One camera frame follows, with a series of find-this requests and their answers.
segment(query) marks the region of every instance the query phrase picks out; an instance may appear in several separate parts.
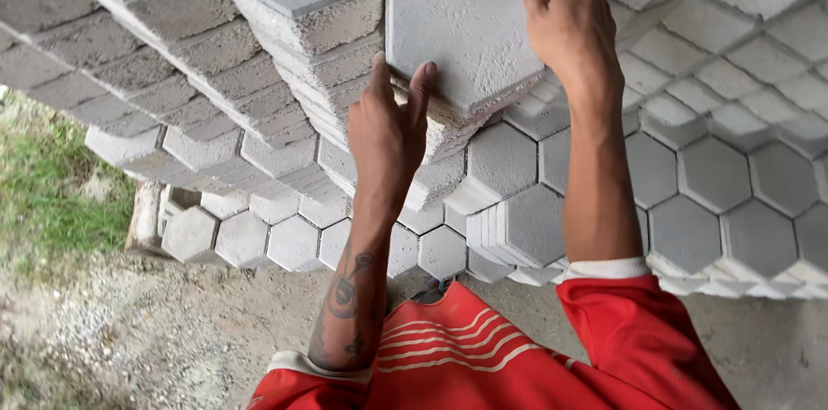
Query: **sandy ground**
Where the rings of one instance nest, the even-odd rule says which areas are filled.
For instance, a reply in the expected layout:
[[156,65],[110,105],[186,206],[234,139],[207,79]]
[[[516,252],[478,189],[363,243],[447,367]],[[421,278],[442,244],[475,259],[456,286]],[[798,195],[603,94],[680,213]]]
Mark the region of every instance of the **sandy ground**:
[[[93,270],[62,291],[0,274],[0,335],[83,370],[101,399],[125,407],[240,408],[275,351],[306,349],[329,278],[322,270],[274,267],[250,276],[167,264]],[[400,276],[395,298],[427,278],[418,268]],[[536,341],[586,360],[553,286],[462,280]],[[685,303],[744,409],[825,408],[828,302],[693,296]]]

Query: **left hand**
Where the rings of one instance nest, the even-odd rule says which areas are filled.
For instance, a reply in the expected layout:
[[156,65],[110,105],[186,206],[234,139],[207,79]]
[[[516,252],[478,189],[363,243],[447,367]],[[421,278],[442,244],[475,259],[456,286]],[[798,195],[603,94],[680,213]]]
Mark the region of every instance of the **left hand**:
[[373,58],[373,74],[348,111],[348,144],[357,166],[354,213],[391,223],[397,219],[414,173],[426,152],[426,111],[437,66],[423,64],[411,78],[408,104],[394,102],[385,53]]

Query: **right hand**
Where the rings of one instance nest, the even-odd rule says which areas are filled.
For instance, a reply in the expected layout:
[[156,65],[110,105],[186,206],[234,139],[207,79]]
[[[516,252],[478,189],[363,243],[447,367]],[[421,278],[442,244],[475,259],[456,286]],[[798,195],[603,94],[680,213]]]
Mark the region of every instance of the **right hand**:
[[624,75],[607,0],[523,0],[533,50],[555,71],[571,108],[614,113]]

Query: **person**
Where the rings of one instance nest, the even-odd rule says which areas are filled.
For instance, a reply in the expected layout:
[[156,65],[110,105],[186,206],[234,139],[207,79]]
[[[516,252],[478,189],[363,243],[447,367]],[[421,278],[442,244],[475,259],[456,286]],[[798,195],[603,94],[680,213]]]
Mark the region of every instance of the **person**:
[[642,257],[606,0],[523,3],[530,43],[570,104],[570,266],[556,289],[591,364],[536,344],[459,282],[383,321],[391,228],[425,152],[438,74],[420,66],[401,108],[377,56],[348,118],[358,172],[350,239],[308,354],[277,353],[248,409],[738,408],[684,306]]

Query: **white sleeve cuff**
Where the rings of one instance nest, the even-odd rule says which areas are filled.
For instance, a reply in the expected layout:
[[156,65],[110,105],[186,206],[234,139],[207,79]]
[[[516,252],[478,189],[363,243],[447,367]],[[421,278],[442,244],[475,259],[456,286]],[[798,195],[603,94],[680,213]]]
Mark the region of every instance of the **white sleeve cuff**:
[[296,351],[276,352],[270,364],[267,365],[267,373],[275,369],[289,369],[311,376],[319,376],[320,378],[353,381],[366,386],[371,382],[373,376],[373,369],[371,368],[360,371],[328,371],[316,366],[305,354]]
[[628,279],[652,274],[644,257],[620,260],[576,261],[566,269],[564,281],[570,279]]

